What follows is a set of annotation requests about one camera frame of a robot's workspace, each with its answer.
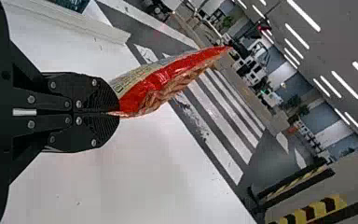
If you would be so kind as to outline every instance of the floor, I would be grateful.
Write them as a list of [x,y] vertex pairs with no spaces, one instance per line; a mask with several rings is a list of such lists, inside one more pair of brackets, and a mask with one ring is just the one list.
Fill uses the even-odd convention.
[[[131,33],[127,45],[94,43],[42,21],[23,26],[19,14],[8,15],[12,39],[40,70],[106,80],[197,48],[128,2],[91,1],[89,10]],[[123,120],[103,148],[40,155],[12,184],[3,223],[256,223],[246,189],[260,191],[309,163],[297,147],[272,136],[225,77],[208,69],[159,111]]]

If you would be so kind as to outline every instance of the robotic arm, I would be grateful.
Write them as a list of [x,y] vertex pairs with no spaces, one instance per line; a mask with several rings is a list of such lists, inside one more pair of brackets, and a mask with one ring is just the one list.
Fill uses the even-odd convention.
[[40,152],[103,146],[119,124],[105,113],[118,107],[99,77],[39,72],[10,41],[0,3],[0,220],[10,183]]

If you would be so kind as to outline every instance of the hazard tape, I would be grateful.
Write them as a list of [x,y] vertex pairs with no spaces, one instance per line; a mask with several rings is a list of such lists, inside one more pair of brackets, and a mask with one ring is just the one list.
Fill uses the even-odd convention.
[[296,210],[294,213],[281,217],[269,224],[309,224],[345,208],[347,204],[337,194],[326,197],[319,202],[311,203],[307,207]]
[[312,177],[320,174],[321,172],[323,172],[326,169],[327,169],[327,166],[323,165],[321,167],[318,167],[316,169],[309,171],[308,173],[300,176],[299,178],[295,179],[294,181],[290,182],[289,184],[280,187],[278,190],[276,190],[274,192],[271,192],[269,195],[267,195],[267,201],[269,201],[269,200],[275,198],[276,196],[280,195],[281,193],[293,188],[297,184],[307,181],[308,179],[311,179]]

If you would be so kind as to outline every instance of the screw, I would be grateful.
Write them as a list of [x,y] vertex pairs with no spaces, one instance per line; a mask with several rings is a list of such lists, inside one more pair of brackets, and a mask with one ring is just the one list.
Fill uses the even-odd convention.
[[97,146],[97,140],[92,139],[92,140],[91,140],[91,145],[92,145],[93,147],[96,147],[96,146]]
[[83,120],[81,119],[81,117],[77,117],[76,124],[81,125],[82,122],[83,122]]
[[34,128],[34,121],[33,121],[33,120],[28,121],[28,128],[29,128],[29,129],[33,129],[33,128]]
[[50,87],[54,90],[57,88],[57,84],[55,82],[51,82]]
[[30,105],[33,104],[34,103],[34,96],[33,95],[28,96],[27,101],[28,101],[28,104],[30,104]]
[[81,101],[76,101],[76,107],[81,108]]

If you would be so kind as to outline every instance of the red snack bag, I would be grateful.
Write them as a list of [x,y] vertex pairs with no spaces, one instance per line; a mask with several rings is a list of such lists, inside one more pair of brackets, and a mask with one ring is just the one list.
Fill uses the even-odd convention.
[[109,82],[120,103],[108,114],[137,117],[157,110],[211,66],[229,47],[188,52],[142,65]]

